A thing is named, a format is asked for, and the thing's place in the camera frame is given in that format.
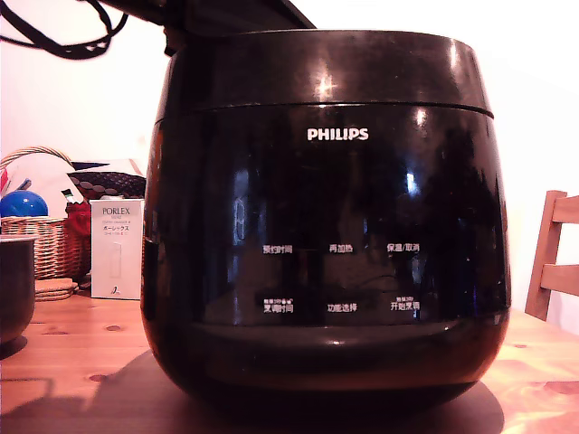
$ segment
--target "wicker basket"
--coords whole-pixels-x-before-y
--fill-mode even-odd
[[[67,163],[71,160],[54,149],[38,146],[16,151],[0,162],[6,167],[20,156],[51,154]],[[90,237],[81,237],[69,229],[67,219],[52,217],[3,217],[2,233],[29,234],[34,242],[34,275],[41,278],[81,278],[90,271]]]

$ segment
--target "philips logo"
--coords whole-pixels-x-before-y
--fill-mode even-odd
[[[308,141],[317,140],[367,140],[368,128],[308,128]]]

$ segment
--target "power cord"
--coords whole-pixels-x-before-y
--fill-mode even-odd
[[[18,41],[16,39],[8,38],[0,35],[0,41],[12,43],[21,47],[34,48],[37,50],[45,50],[50,54],[58,56],[63,59],[73,61],[83,61],[86,59],[93,59],[104,54],[110,46],[112,37],[121,31],[128,20],[128,15],[123,14],[120,18],[119,24],[113,28],[110,21],[109,14],[96,0],[78,0],[85,1],[91,5],[99,14],[99,18],[107,29],[107,35],[94,41],[75,43],[72,45],[60,45],[52,40],[44,33],[40,32],[35,27],[32,27],[18,14],[15,14],[3,0],[0,0],[0,15],[10,23],[14,29],[20,32],[23,36],[28,38],[31,42]]]

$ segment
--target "chair backrest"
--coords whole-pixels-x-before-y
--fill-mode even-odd
[[[551,291],[579,296],[579,265],[555,265],[563,223],[579,223],[579,196],[546,193],[525,312],[546,321]]]

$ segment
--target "white wall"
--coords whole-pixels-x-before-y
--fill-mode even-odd
[[[102,32],[90,8],[72,0],[8,3],[61,42]],[[476,50],[496,116],[513,304],[524,309],[545,192],[579,194],[577,2],[294,3],[319,28],[437,33]],[[3,33],[10,30],[3,25]],[[73,159],[146,158],[167,62],[164,41],[161,28],[129,19],[109,53],[93,61],[62,61],[3,44],[3,154],[44,144]],[[564,228],[560,263],[579,263],[578,241],[579,228]],[[548,321],[579,334],[579,299],[554,294]]]

